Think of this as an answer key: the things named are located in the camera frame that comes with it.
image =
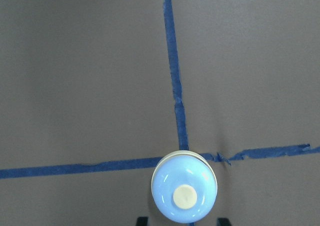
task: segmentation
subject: round object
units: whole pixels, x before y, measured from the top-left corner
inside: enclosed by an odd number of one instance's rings
[[[157,164],[151,192],[159,210],[172,221],[195,222],[212,209],[217,180],[208,162],[191,151],[168,154]]]

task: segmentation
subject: blue painter's tape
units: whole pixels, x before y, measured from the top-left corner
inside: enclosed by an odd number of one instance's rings
[[[160,159],[161,157],[152,157],[122,161],[110,161],[89,165],[67,164],[57,166],[3,169],[0,170],[0,179],[149,168],[155,167]]]
[[[297,156],[313,153],[320,153],[320,147],[312,148],[309,144],[302,144],[287,147],[247,149],[237,153],[229,159],[223,157],[220,153],[218,153],[217,155],[203,153],[201,154],[201,156],[208,161],[227,162],[231,165],[231,161],[245,160],[246,158],[261,159],[283,156]],[[161,158],[162,157],[152,157],[132,160],[110,161],[94,165],[68,164],[44,167],[2,169],[0,170],[0,179],[150,168],[155,167]]]
[[[179,59],[176,42],[176,32],[174,23],[174,14],[171,0],[164,0],[163,4],[164,25],[166,34],[166,44],[168,48],[168,57],[170,73],[172,80],[173,97],[175,100],[174,112],[176,127],[178,130],[179,149],[189,150],[188,134],[186,127],[185,107],[182,100],[182,85],[180,81]]]

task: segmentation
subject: light blue bowl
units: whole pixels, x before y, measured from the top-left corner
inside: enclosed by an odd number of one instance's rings
[[[191,207],[187,209],[178,206],[174,199],[174,192],[181,185],[187,185],[196,192],[196,199],[193,198]],[[190,151],[177,151],[164,157],[154,171],[151,187],[159,210],[167,218],[180,223],[195,222],[205,217],[217,196],[213,170],[204,158]]]

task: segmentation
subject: white circle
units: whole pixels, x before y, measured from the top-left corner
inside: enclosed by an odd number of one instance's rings
[[[181,209],[192,208],[197,202],[197,192],[190,185],[180,185],[173,193],[173,201]]]

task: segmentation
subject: black object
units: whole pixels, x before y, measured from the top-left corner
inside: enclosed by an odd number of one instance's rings
[[[148,224],[148,217],[138,217],[136,219],[135,226],[147,226],[147,224]]]
[[[232,226],[229,219],[225,217],[219,217],[216,220],[216,226]]]

